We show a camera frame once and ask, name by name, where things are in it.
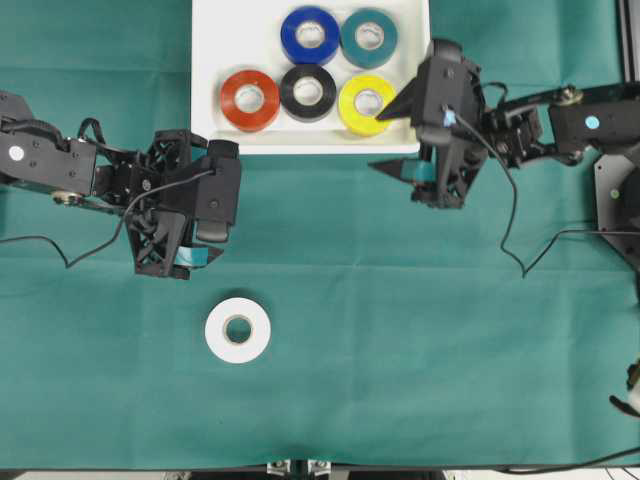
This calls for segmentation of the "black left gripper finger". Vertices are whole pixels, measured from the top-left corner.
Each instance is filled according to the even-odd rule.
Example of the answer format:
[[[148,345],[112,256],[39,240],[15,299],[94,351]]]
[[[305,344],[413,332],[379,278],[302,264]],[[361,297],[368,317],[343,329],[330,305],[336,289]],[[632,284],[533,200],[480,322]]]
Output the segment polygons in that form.
[[[185,268],[205,268],[223,253],[222,249],[208,246],[180,246],[174,264]]]

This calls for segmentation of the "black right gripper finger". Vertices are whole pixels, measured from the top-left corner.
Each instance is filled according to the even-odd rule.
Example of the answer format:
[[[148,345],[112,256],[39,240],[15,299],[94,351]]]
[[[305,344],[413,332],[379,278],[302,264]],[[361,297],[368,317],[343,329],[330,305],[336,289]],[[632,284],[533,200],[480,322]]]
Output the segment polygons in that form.
[[[418,101],[418,80],[412,78],[409,83],[376,115],[379,121],[396,119],[416,120]]]
[[[369,166],[405,183],[428,183],[435,180],[434,164],[410,158],[370,162]]]

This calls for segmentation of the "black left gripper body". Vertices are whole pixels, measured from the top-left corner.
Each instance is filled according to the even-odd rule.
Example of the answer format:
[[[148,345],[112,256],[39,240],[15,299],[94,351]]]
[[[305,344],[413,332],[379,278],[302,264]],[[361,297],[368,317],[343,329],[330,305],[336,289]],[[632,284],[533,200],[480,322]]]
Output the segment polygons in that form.
[[[192,149],[204,148],[207,140],[188,130],[161,130],[154,134],[146,152],[130,161],[129,202],[140,194],[171,183],[169,177],[191,163]],[[126,215],[125,226],[138,275],[188,279],[190,269],[175,264],[185,235],[193,231],[193,221],[161,205],[160,192],[136,202]]]

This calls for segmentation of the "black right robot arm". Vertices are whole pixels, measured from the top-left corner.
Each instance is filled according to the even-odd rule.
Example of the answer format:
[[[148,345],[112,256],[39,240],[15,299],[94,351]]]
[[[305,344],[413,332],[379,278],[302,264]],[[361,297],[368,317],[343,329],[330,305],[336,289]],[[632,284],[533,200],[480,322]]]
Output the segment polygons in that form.
[[[459,44],[436,39],[416,76],[378,114],[407,118],[419,156],[371,163],[413,187],[411,199],[460,209],[490,157],[506,172],[541,159],[576,166],[587,150],[594,165],[596,222],[602,237],[639,267],[639,85],[578,89],[566,85],[487,105],[480,68]]]

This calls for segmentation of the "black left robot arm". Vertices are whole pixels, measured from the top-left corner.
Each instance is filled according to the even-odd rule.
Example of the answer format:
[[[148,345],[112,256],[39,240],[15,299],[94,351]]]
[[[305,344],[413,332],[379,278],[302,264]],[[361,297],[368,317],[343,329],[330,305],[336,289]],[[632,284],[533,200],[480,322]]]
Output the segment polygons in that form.
[[[1,94],[1,182],[49,195],[58,205],[115,215],[138,275],[186,280],[222,254],[193,241],[199,187],[219,171],[219,156],[187,129],[160,130],[146,151],[107,145],[86,118],[74,137],[37,119],[26,100]]]

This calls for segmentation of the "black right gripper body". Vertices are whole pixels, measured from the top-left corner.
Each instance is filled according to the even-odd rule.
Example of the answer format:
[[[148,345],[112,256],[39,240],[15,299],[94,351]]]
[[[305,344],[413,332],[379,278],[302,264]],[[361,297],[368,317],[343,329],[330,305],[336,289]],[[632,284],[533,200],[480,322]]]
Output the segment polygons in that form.
[[[464,205],[465,197],[479,168],[487,158],[487,151],[458,122],[462,117],[474,128],[480,126],[485,112],[486,100],[480,87],[480,68],[467,60],[473,67],[470,89],[464,95],[460,113],[449,111],[445,117],[451,123],[451,141],[446,145],[432,146],[420,143],[420,158],[434,164],[435,180],[428,183],[414,183],[411,200],[432,208],[455,208]]]

